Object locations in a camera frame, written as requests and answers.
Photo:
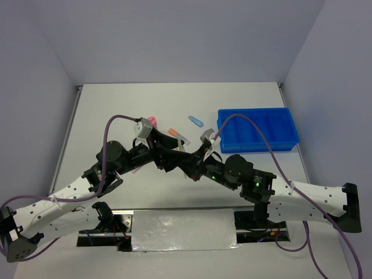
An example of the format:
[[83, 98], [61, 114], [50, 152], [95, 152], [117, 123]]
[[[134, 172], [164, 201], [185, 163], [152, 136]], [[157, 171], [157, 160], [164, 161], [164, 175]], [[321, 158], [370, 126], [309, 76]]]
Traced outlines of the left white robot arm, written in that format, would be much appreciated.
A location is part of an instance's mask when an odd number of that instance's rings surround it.
[[105, 142], [97, 154], [97, 163], [62, 190], [36, 198], [23, 208], [1, 207], [1, 252], [7, 262], [34, 258], [44, 243], [52, 244], [72, 231], [93, 227], [101, 232], [126, 233], [128, 226], [115, 216], [101, 198], [123, 183], [122, 174], [148, 163], [166, 172], [179, 167], [193, 177], [194, 164], [202, 152], [176, 150], [179, 140], [151, 130], [146, 143], [127, 150], [118, 141]]

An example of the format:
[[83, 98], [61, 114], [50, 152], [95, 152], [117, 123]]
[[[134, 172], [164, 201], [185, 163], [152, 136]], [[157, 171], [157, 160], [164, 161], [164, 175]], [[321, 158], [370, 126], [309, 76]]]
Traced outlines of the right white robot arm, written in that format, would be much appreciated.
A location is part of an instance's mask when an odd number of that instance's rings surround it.
[[291, 181], [281, 176], [254, 169], [241, 155], [231, 155], [225, 162], [203, 150], [182, 159], [178, 167], [192, 180], [209, 178], [234, 191], [254, 204], [253, 222], [258, 227], [282, 221], [317, 221], [331, 223], [345, 233], [360, 233], [357, 186], [346, 183], [327, 187]]

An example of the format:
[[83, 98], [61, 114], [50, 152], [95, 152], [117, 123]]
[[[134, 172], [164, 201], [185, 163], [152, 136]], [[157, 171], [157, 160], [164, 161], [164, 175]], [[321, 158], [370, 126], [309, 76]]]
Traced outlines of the orange capped clear tube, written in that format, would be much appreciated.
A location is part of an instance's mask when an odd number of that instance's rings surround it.
[[191, 143], [187, 138], [185, 138], [183, 135], [181, 135], [179, 132], [177, 132], [173, 128], [170, 128], [169, 129], [169, 134], [171, 134], [172, 136], [176, 137], [178, 140], [183, 141], [186, 145], [189, 145]]

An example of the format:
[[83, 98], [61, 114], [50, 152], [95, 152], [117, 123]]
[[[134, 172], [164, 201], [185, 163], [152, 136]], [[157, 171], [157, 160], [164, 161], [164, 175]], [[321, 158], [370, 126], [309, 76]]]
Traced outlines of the pink capped glue bottle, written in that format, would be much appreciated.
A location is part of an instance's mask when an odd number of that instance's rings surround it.
[[158, 126], [157, 120], [156, 120], [155, 117], [153, 117], [153, 116], [148, 117], [148, 120], [151, 122], [151, 124], [154, 126], [154, 128], [156, 128]]

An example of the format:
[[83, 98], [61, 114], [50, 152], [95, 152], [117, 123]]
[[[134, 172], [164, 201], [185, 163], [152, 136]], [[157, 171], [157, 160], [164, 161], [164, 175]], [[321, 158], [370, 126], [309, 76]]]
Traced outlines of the light blue eraser stick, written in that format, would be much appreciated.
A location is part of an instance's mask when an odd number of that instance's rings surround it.
[[203, 127], [204, 123], [194, 116], [188, 116], [188, 119], [198, 127]]

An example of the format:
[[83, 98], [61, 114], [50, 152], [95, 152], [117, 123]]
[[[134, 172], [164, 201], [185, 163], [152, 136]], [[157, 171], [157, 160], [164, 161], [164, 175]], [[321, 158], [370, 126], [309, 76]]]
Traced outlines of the blue divided plastic bin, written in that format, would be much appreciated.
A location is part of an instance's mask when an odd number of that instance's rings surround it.
[[[217, 127], [233, 114], [250, 118], [260, 129], [274, 152], [291, 151], [300, 143], [294, 120], [288, 108], [220, 109], [217, 112]], [[248, 120], [233, 117], [220, 134], [222, 153], [267, 152], [267, 145]]]

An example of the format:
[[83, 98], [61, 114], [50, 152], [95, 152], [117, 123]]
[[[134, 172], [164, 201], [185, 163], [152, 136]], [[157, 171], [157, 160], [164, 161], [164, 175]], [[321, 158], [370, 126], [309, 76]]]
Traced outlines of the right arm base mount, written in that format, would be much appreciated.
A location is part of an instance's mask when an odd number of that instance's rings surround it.
[[286, 222], [254, 220], [252, 210], [234, 210], [238, 244], [290, 241]]

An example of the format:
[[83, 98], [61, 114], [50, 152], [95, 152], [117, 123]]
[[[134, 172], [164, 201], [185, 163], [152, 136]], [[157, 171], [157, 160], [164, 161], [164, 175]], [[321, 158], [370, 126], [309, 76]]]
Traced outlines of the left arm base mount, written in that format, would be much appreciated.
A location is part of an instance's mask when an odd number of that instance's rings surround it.
[[132, 213], [115, 213], [105, 202], [93, 204], [98, 224], [78, 233], [77, 247], [115, 247], [119, 252], [132, 252]]

